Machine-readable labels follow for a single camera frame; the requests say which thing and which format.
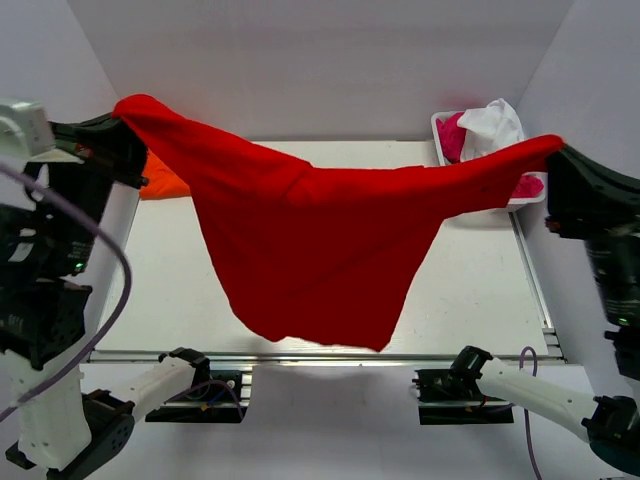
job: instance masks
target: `orange cloth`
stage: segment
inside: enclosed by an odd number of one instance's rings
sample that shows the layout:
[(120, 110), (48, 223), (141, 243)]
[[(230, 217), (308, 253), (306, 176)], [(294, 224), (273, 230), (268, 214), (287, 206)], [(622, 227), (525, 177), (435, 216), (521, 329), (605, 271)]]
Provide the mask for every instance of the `orange cloth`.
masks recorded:
[(167, 167), (151, 150), (147, 153), (147, 164), (142, 175), (149, 179), (149, 185), (140, 189), (143, 200), (188, 197), (189, 185), (184, 183), (173, 170)]

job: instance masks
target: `white table surface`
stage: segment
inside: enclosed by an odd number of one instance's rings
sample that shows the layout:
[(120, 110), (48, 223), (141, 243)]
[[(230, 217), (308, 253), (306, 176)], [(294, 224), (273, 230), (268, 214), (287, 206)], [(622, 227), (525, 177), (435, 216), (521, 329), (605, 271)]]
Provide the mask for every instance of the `white table surface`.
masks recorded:
[[(83, 365), (83, 391), (149, 365)], [(124, 450), (90, 480), (533, 480), (522, 409), (506, 425), (420, 426), (411, 368), (254, 370), (240, 425), (138, 423)], [(591, 392), (584, 368), (542, 365), (550, 382)], [(531, 417), (543, 478), (599, 480), (618, 472), (589, 446)]]
[[(321, 167), (437, 164), (431, 142), (263, 144)], [(163, 352), (184, 346), (231, 354), (371, 353), (294, 338), (271, 343), (250, 332), (231, 312), (190, 198), (140, 202), (126, 253), (133, 293), (99, 351)], [(103, 321), (121, 288), (118, 271)], [(547, 352), (541, 314), (506, 214), (468, 214), (442, 225), (383, 354), (455, 355), (468, 344), (499, 355), (519, 354), (525, 345)]]

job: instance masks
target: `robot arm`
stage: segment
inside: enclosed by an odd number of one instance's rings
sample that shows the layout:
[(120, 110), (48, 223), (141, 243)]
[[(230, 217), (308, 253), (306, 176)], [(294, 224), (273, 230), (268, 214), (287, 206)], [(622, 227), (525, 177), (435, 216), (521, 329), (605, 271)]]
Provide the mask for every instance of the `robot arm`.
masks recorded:
[[(49, 124), (37, 103), (4, 101), (0, 127), (0, 153), (21, 162), (19, 170), (33, 179), (46, 165), (49, 187), (95, 223), (115, 181), (133, 188), (145, 183), (146, 148), (108, 115)], [(91, 287), (62, 278), (84, 271), (94, 234), (31, 189), (24, 193), (33, 209), (0, 204), (0, 351), (16, 401), (82, 355), (82, 339), (97, 329), (84, 319)], [(178, 349), (133, 381), (89, 395), (81, 393), (80, 379), (75, 366), (20, 405), (20, 439), (7, 451), (10, 461), (45, 468), (50, 479), (86, 478), (120, 452), (149, 411), (210, 380), (209, 361)]]
[(592, 395), (575, 392), (546, 382), (507, 365), (499, 358), (482, 367), (478, 389), (489, 397), (507, 399), (569, 430), (583, 442), (589, 434), (582, 425), (598, 408)]

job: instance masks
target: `red cloth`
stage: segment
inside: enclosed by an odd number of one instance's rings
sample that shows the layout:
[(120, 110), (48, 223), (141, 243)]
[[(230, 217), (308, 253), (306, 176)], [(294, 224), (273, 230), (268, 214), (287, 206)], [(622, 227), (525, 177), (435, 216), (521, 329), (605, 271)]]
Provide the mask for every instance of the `red cloth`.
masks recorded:
[(447, 167), (315, 168), (146, 95), (113, 115), (191, 188), (215, 270), (248, 328), (273, 342), (378, 351), (442, 220), (504, 207), (520, 175), (544, 170), (563, 146), (549, 135)]

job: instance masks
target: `plastic bin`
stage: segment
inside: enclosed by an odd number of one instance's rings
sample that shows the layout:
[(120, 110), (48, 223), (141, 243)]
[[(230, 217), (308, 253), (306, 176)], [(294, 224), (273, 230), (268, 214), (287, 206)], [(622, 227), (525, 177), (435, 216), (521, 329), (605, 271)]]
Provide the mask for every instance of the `plastic bin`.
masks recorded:
[[(438, 136), (438, 128), (436, 127), (436, 120), (442, 120), (443, 122), (454, 116), (455, 112), (438, 112), (434, 113), (431, 116), (431, 129), (433, 130), (433, 140), (436, 144), (436, 152), (438, 153), (438, 162), (440, 165), (446, 166), (451, 165), (451, 163), (444, 157), (442, 154), (442, 146), (440, 145), (440, 137)], [(529, 205), (530, 203), (539, 203), (542, 202), (545, 198), (547, 198), (547, 174), (543, 172), (531, 172), (527, 173), (527, 175), (533, 175), (539, 178), (544, 184), (544, 188), (538, 194), (538, 196), (533, 198), (512, 198), (509, 200), (509, 203), (504, 208), (497, 208), (498, 211), (505, 212), (515, 212), (525, 205)]]

